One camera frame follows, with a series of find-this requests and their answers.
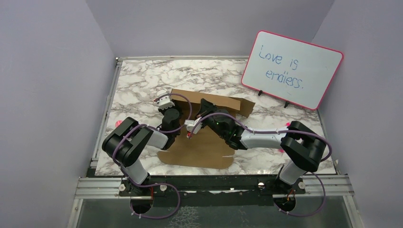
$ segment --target bolt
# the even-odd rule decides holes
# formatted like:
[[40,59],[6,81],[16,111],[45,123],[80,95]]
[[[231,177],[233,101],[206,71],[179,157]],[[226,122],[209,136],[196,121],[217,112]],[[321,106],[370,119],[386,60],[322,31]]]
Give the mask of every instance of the bolt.
[[126,190],[126,186],[124,184],[119,185],[119,191]]
[[258,187],[260,188],[260,189],[264,189],[264,183],[263,182],[260,182],[259,184],[258,184]]
[[167,188],[166,185],[160,185],[160,190],[161,190],[161,191],[165,191],[166,188]]
[[305,189],[305,183],[304,182],[300,182],[300,183],[298,183],[298,187],[300,188],[300,189]]

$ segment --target glass panel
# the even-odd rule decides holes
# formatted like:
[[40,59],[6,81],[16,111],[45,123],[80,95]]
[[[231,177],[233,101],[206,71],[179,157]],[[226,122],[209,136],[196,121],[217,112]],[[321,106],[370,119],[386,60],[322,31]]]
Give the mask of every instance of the glass panel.
[[[310,213],[320,205],[321,197],[297,198],[293,213]],[[147,215],[161,216],[168,208],[152,208]],[[230,206],[230,207],[181,207],[172,217],[161,220],[139,219],[131,216],[128,199],[85,199],[81,209],[78,227],[117,228],[351,228],[343,197],[327,197],[324,209],[311,217],[286,216],[276,207]]]

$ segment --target marble surface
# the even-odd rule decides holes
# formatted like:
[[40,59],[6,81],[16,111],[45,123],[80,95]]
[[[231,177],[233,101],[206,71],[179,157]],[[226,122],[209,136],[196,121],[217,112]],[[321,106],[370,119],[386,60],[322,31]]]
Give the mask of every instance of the marble surface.
[[[112,108],[104,138],[113,131],[118,120],[130,116],[140,123],[158,126],[162,115],[153,105],[160,92],[172,88],[203,93],[244,97],[255,102],[249,118],[237,116],[242,123],[255,128],[279,128],[298,120],[323,136],[316,111],[290,104],[257,91],[245,88],[240,79],[246,60],[126,60],[117,82]],[[96,176],[122,175],[118,166],[100,149]],[[140,156],[144,168],[151,175],[220,175],[220,174],[277,174],[289,161],[286,153],[276,149],[256,148],[235,151],[234,163],[227,169],[207,169],[162,163],[159,149],[146,146]],[[331,158],[320,164],[318,173],[335,174]]]

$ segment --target cardboard piece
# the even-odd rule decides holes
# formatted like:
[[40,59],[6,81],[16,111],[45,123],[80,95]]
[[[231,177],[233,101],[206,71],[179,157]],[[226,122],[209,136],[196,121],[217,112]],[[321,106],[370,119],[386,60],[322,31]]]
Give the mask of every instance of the cardboard piece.
[[[202,98],[214,103],[219,108],[227,109],[232,116],[240,114],[248,117],[255,105],[254,102],[244,98],[231,98],[180,89],[173,89],[172,93],[182,94],[190,100],[192,104],[191,119],[194,119],[198,113]],[[183,110],[183,117],[180,120],[182,125],[189,116],[189,104],[180,96],[172,95],[171,99],[175,100]],[[209,127],[200,129],[190,140],[186,134],[186,128],[182,128],[181,134],[175,138],[175,143],[168,151],[158,152],[158,158],[163,163],[213,169],[225,169],[231,166],[234,160],[231,156],[234,155],[235,150],[225,144],[225,141]]]

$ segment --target lavender wall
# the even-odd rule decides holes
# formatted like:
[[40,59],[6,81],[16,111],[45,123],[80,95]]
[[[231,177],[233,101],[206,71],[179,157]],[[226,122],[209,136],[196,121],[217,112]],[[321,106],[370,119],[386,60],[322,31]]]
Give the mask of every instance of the lavender wall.
[[335,0],[313,42],[344,62],[321,106],[367,228],[402,227],[403,1]]
[[0,3],[0,227],[65,227],[115,57],[84,0]]
[[269,30],[311,41],[334,0],[86,0],[114,54],[249,55]]

